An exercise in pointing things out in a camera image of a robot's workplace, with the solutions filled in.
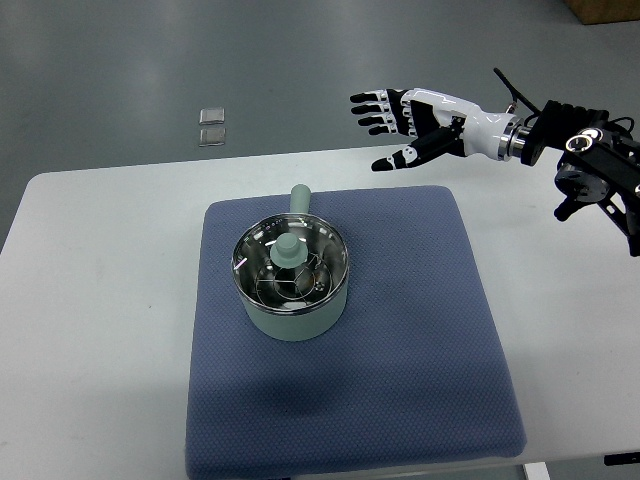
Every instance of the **concrete floor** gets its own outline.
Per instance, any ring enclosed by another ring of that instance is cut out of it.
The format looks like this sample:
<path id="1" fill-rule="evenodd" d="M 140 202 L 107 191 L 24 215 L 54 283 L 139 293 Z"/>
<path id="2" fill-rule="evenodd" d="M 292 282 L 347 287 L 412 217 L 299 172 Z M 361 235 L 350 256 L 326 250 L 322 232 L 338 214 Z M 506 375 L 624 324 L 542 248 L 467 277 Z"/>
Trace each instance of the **concrete floor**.
<path id="1" fill-rule="evenodd" d="M 402 143 L 357 126 L 348 99 L 369 89 L 425 87 L 502 111 L 498 66 L 538 106 L 640 120 L 638 51 L 640 22 L 585 27 L 561 0 L 0 0 L 0 246 L 39 173 Z M 227 143 L 200 148 L 209 106 L 226 109 Z M 640 476 L 602 459 L 549 470 Z"/>

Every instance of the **white table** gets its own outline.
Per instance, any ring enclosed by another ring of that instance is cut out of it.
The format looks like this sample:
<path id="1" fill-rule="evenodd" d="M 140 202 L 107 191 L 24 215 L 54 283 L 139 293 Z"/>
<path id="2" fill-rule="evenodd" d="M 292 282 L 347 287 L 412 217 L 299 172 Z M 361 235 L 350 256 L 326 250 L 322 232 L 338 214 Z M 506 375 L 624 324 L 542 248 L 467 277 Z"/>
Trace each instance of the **white table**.
<path id="1" fill-rule="evenodd" d="M 555 220 L 559 153 L 535 168 L 447 156 L 369 171 L 395 149 L 34 178 L 0 255 L 0 478 L 186 478 L 205 210 L 299 182 L 449 187 L 511 369 L 528 436 L 520 457 L 384 472 L 640 450 L 640 259 L 597 207 Z"/>

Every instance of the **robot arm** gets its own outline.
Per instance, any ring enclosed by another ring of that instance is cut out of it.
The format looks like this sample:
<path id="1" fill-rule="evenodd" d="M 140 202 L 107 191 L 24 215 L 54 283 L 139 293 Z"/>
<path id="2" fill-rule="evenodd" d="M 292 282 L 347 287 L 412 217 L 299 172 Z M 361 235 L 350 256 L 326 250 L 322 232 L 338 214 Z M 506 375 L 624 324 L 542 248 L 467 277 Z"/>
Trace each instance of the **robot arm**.
<path id="1" fill-rule="evenodd" d="M 640 256 L 640 143 L 633 141 L 633 119 L 609 120 L 606 110 L 587 110 L 549 101 L 538 110 L 498 70 L 513 103 L 507 113 L 486 113 L 467 100 L 415 88 L 376 90 L 351 97 L 352 108 L 369 134 L 417 137 L 402 150 L 371 166 L 374 171 L 412 168 L 444 153 L 480 153 L 493 160 L 519 158 L 534 166 L 545 147 L 563 151 L 555 183 L 566 199 L 554 212 L 566 221 L 579 209 L 597 204 L 625 234 L 631 256 Z M 525 122 L 513 115 L 521 100 L 533 115 Z M 533 126 L 528 121 L 537 118 Z M 629 128 L 619 121 L 628 120 Z M 613 201 L 619 195 L 624 211 Z"/>
<path id="2" fill-rule="evenodd" d="M 404 149 L 372 165 L 374 171 L 412 168 L 444 153 L 483 154 L 509 159 L 509 140 L 522 120 L 511 113 L 486 113 L 475 103 L 431 90 L 376 90 L 351 97 L 352 109 L 371 135 L 399 133 L 418 137 Z"/>

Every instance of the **cooking pot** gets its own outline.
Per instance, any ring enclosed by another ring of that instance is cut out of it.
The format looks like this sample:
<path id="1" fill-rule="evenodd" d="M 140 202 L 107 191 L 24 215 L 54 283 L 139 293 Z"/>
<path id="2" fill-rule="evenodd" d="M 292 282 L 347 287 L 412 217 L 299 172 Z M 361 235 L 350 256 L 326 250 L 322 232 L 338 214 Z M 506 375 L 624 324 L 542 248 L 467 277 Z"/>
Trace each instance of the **cooking pot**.
<path id="1" fill-rule="evenodd" d="M 347 247 L 329 222 L 308 213 L 310 199 L 309 187 L 293 187 L 289 213 L 256 223 L 233 251 L 232 274 L 249 318 L 279 340 L 324 333 L 347 301 Z"/>

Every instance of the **blue cushion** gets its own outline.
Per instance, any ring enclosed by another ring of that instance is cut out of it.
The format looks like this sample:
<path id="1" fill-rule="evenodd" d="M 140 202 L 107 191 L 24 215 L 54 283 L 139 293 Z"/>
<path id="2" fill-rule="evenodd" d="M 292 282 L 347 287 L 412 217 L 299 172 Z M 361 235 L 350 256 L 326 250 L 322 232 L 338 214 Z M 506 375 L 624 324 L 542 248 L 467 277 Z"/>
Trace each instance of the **blue cushion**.
<path id="1" fill-rule="evenodd" d="M 289 196 L 211 205 L 187 413 L 193 480 L 513 457 L 526 437 L 469 240 L 443 187 L 314 193 L 350 255 L 345 311 L 282 342 L 249 320 L 231 254 Z"/>

